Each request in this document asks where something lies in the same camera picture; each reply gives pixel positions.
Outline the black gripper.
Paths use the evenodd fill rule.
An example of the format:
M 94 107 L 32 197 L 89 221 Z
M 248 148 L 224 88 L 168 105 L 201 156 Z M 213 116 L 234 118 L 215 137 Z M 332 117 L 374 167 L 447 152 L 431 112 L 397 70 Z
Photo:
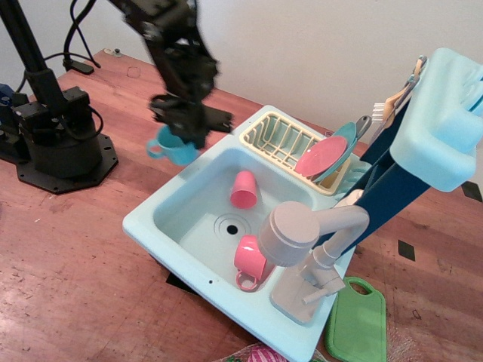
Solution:
M 206 48 L 151 48 L 149 50 L 165 92 L 152 97 L 149 108 L 158 122 L 196 148 L 205 147 L 210 131 L 232 132 L 232 113 L 204 106 L 217 76 L 217 61 Z

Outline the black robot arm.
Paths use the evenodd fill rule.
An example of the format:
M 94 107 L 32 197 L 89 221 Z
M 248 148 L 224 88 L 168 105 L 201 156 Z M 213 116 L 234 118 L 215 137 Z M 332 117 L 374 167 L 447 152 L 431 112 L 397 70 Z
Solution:
M 217 61 L 206 48 L 197 24 L 195 1 L 114 1 L 125 22 L 145 41 L 162 80 L 165 94 L 149 107 L 158 122 L 196 149 L 208 134 L 231 131 L 231 115 L 211 109 L 203 100 L 214 89 Z M 1 19 L 23 61 L 25 77 L 50 118 L 62 121 L 69 107 L 53 72 L 46 66 L 20 3 L 3 1 Z

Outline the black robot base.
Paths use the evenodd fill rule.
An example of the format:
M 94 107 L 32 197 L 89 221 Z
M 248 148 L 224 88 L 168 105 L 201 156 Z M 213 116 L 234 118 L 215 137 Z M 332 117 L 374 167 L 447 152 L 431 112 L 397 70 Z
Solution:
M 61 118 L 19 94 L 19 106 L 1 101 L 1 159 L 16 166 L 19 181 L 54 194 L 95 187 L 118 163 L 112 140 L 94 125 L 99 113 L 88 94 L 72 87 L 63 96 Z

